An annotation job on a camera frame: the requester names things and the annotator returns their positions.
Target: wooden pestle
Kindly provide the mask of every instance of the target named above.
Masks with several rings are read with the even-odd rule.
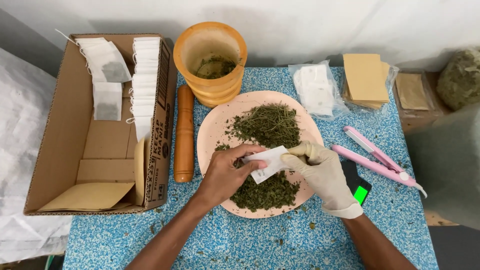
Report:
[[[193,92],[188,85],[177,91],[178,116],[173,155],[173,179],[190,182],[193,178]]]

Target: pink mini hair straightener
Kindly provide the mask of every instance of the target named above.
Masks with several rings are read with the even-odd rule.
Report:
[[[391,158],[389,158],[389,156],[383,153],[371,141],[369,141],[362,134],[360,134],[360,132],[358,132],[351,126],[344,127],[343,131],[345,131],[345,133],[355,142],[357,142],[363,149],[376,157],[381,163],[383,163],[383,165],[377,162],[370,161],[368,158],[352,152],[340,145],[333,145],[333,151],[335,151],[340,156],[352,160],[362,165],[363,167],[368,168],[385,177],[388,177],[396,182],[407,186],[415,187],[423,193],[425,198],[427,197],[427,193],[423,190],[421,185],[419,185],[417,181],[415,181],[415,179],[413,179],[406,171],[402,169],[402,167],[396,164]]]

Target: gloved hand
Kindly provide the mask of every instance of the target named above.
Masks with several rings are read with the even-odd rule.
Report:
[[[303,141],[283,154],[282,161],[298,171],[324,202],[322,209],[334,216],[354,219],[363,208],[347,186],[338,154],[317,143]]]

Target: forearm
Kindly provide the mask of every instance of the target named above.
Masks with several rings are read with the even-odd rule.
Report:
[[[416,269],[365,214],[341,220],[366,269]]]
[[[170,269],[188,237],[209,210],[200,198],[193,195],[125,269]]]

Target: bare hand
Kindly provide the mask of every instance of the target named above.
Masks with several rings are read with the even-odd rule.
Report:
[[[267,167],[262,160],[252,160],[238,169],[233,166],[233,163],[238,158],[265,150],[258,145],[241,144],[235,148],[215,151],[194,196],[202,198],[208,210],[221,204],[237,191],[252,171]]]

